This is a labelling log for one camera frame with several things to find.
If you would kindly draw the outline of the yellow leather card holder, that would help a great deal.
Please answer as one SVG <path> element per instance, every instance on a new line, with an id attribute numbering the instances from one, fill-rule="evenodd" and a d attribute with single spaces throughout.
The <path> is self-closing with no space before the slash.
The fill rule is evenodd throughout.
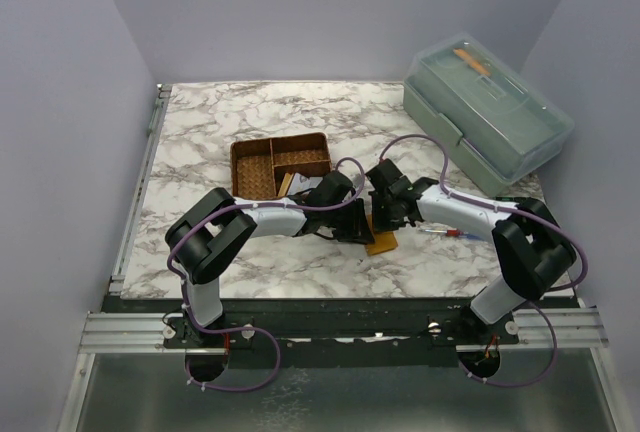
<path id="1" fill-rule="evenodd" d="M 373 215 L 367 215 L 367 222 L 372 232 L 374 242 L 365 245 L 368 256 L 380 255 L 382 253 L 393 251 L 398 247 L 398 242 L 393 232 L 375 232 L 373 226 Z"/>

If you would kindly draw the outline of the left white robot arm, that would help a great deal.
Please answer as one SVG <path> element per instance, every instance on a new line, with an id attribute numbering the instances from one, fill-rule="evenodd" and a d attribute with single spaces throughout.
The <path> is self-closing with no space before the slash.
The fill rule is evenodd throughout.
<path id="1" fill-rule="evenodd" d="M 165 330 L 183 344 L 201 347 L 219 339 L 230 344 L 235 333 L 263 335 L 247 326 L 224 326 L 219 278 L 251 239 L 314 237 L 332 243 L 373 241 L 361 193 L 366 177 L 351 180 L 338 170 L 280 199 L 248 200 L 214 188 L 170 226 L 165 242 L 168 268 L 180 277 L 182 320 L 170 319 Z"/>

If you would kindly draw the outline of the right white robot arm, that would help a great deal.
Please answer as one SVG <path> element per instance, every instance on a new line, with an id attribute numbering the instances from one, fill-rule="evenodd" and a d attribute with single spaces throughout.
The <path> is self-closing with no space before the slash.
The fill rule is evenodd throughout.
<path id="1" fill-rule="evenodd" d="M 419 222 L 457 228 L 493 245 L 500 276 L 452 319 L 456 338 L 474 344 L 527 301 L 540 299 L 574 264 L 577 254 L 547 206 L 533 198 L 492 201 L 421 177 L 412 182 L 389 159 L 366 173 L 373 186 L 373 228 L 395 231 Z"/>

